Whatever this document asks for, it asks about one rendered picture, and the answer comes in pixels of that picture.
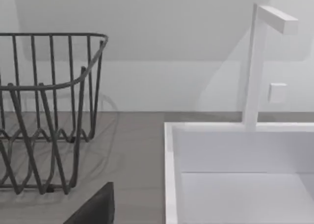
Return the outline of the white sink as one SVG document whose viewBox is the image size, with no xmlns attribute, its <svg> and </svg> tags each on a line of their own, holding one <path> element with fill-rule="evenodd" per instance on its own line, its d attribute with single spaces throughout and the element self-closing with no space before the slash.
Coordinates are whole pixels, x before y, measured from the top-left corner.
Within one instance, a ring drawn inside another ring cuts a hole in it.
<svg viewBox="0 0 314 224">
<path fill-rule="evenodd" d="M 165 224 L 314 224 L 314 124 L 164 124 Z"/>
</svg>

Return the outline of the tall white tap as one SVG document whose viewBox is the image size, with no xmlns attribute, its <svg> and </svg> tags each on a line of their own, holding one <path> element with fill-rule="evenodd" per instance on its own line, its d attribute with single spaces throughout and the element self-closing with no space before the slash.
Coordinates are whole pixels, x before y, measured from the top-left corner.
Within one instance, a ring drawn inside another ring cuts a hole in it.
<svg viewBox="0 0 314 224">
<path fill-rule="evenodd" d="M 273 6 L 253 5 L 246 98 L 242 112 L 242 123 L 247 131 L 255 131 L 257 127 L 267 28 L 271 27 L 282 35 L 295 35 L 298 24 L 296 17 Z"/>
</svg>

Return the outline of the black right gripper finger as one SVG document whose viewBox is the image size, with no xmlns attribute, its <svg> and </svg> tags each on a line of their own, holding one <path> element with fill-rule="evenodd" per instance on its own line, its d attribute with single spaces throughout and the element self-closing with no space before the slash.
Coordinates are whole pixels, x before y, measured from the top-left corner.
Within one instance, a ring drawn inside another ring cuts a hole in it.
<svg viewBox="0 0 314 224">
<path fill-rule="evenodd" d="M 107 182 L 63 224 L 114 224 L 114 183 Z"/>
</svg>

